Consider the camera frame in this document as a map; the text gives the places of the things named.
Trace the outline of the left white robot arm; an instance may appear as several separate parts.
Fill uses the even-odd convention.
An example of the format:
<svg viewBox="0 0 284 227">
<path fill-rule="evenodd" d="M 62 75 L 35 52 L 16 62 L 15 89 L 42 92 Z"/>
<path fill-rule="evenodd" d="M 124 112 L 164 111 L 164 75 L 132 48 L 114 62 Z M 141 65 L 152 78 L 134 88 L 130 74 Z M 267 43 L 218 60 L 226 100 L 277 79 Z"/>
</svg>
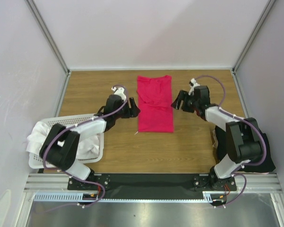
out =
<svg viewBox="0 0 284 227">
<path fill-rule="evenodd" d="M 110 95 L 90 119 L 70 127 L 53 125 L 39 152 L 44 168 L 49 163 L 76 179 L 82 188 L 92 188 L 95 183 L 93 170 L 76 159 L 79 143 L 109 131 L 118 119 L 135 118 L 139 113 L 133 97 L 122 99 L 120 95 Z"/>
</svg>

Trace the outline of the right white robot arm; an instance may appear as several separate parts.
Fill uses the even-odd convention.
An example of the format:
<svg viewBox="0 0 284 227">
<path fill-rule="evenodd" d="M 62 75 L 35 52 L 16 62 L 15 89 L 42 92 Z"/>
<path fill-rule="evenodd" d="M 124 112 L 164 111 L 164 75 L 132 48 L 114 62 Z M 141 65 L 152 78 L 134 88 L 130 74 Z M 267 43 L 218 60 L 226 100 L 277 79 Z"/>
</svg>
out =
<svg viewBox="0 0 284 227">
<path fill-rule="evenodd" d="M 196 113 L 226 133 L 226 155 L 210 169 L 206 187 L 219 190 L 237 170 L 264 162 L 267 148 L 256 119 L 237 117 L 212 104 L 207 86 L 194 86 L 191 91 L 180 90 L 171 107 Z"/>
</svg>

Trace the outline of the pink t shirt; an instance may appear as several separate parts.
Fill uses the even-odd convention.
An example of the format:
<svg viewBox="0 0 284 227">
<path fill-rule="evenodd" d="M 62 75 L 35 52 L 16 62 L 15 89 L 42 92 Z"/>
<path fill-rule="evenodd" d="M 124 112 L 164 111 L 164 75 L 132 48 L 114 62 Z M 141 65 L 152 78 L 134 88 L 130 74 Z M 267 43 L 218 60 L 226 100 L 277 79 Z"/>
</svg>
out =
<svg viewBox="0 0 284 227">
<path fill-rule="evenodd" d="M 137 77 L 138 132 L 174 132 L 172 77 Z"/>
</svg>

